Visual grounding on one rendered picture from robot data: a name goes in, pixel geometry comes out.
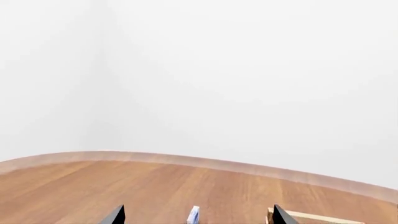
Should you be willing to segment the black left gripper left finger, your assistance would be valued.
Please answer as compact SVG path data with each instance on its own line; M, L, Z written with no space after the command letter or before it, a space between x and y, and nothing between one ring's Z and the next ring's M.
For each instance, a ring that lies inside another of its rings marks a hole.
M110 214L108 214L101 224L124 224L125 222L125 211L124 205L120 205L115 208Z

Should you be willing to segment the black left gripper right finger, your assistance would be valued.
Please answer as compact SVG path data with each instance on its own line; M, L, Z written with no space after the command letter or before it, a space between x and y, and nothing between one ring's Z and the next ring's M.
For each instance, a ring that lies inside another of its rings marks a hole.
M292 216L290 216L283 208L279 205L274 205L274 211L272 212L273 224L299 224Z

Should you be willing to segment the light wooden tray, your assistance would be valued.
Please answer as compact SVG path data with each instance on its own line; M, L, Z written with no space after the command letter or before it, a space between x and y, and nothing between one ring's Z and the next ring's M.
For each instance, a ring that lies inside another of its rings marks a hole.
M364 222L357 222L353 220L344 220L340 218L326 217L302 212L294 212L286 210L292 218L301 224L366 224Z

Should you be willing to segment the blue and white butter box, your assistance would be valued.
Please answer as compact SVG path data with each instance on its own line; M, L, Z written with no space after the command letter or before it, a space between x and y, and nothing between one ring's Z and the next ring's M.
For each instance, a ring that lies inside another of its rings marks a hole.
M200 207L194 205L188 214L186 224L199 224L200 220Z

